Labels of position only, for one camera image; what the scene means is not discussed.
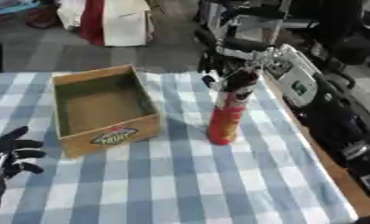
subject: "white bag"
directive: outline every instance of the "white bag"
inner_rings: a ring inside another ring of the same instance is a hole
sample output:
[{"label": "white bag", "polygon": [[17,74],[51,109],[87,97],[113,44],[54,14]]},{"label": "white bag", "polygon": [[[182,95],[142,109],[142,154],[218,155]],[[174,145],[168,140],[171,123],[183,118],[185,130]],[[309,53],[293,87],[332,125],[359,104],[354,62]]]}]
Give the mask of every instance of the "white bag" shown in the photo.
[{"label": "white bag", "polygon": [[106,0],[103,12],[106,46],[144,46],[153,32],[150,6],[144,0]]}]

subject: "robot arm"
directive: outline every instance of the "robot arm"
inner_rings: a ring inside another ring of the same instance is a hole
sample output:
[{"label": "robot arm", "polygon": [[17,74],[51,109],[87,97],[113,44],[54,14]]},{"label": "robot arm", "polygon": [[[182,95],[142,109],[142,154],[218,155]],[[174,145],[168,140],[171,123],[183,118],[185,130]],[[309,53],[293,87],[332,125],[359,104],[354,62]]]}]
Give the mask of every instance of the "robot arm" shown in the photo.
[{"label": "robot arm", "polygon": [[220,76],[220,80],[204,76],[208,87],[219,91],[229,81],[241,82],[238,79],[242,77],[235,76],[238,69],[270,78],[296,118],[370,197],[370,113],[351,96],[348,87],[322,74],[290,45],[216,41],[204,31],[198,31],[196,37],[208,46],[199,71],[217,69]]}]

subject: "gloved hand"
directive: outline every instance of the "gloved hand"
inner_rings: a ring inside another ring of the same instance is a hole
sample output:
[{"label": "gloved hand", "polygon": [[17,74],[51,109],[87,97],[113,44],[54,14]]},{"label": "gloved hand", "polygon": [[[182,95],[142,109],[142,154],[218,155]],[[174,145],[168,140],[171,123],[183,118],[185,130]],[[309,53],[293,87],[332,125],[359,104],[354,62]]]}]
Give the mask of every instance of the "gloved hand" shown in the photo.
[{"label": "gloved hand", "polygon": [[28,127],[24,126],[0,137],[0,153],[8,154],[8,157],[0,169],[0,204],[5,191],[6,179],[11,179],[22,171],[35,174],[43,172],[43,169],[35,164],[19,161],[26,158],[42,158],[45,156],[45,153],[41,150],[24,150],[25,148],[38,149],[43,146],[42,142],[17,140],[27,132]]}]

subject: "fruit box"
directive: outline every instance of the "fruit box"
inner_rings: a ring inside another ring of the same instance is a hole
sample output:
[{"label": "fruit box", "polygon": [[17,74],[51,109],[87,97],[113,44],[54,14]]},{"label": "fruit box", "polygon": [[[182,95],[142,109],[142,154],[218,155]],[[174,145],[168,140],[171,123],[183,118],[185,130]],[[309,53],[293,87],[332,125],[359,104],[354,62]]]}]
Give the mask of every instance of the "fruit box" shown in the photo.
[{"label": "fruit box", "polygon": [[159,114],[132,66],[52,78],[57,135],[68,158],[158,134]]}]

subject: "checkered tablecloth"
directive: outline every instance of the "checkered tablecloth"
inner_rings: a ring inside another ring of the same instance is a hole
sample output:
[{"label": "checkered tablecloth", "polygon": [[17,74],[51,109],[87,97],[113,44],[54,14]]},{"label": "checkered tablecloth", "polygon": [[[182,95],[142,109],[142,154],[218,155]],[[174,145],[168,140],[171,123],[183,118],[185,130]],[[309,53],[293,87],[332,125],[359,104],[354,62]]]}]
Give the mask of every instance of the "checkered tablecloth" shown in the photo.
[{"label": "checkered tablecloth", "polygon": [[353,208],[263,81],[239,136],[209,144],[214,92],[196,73],[140,74],[162,116],[150,140],[63,157],[49,73],[0,74],[0,134],[29,125],[44,174],[8,182],[0,223],[349,223]]}]

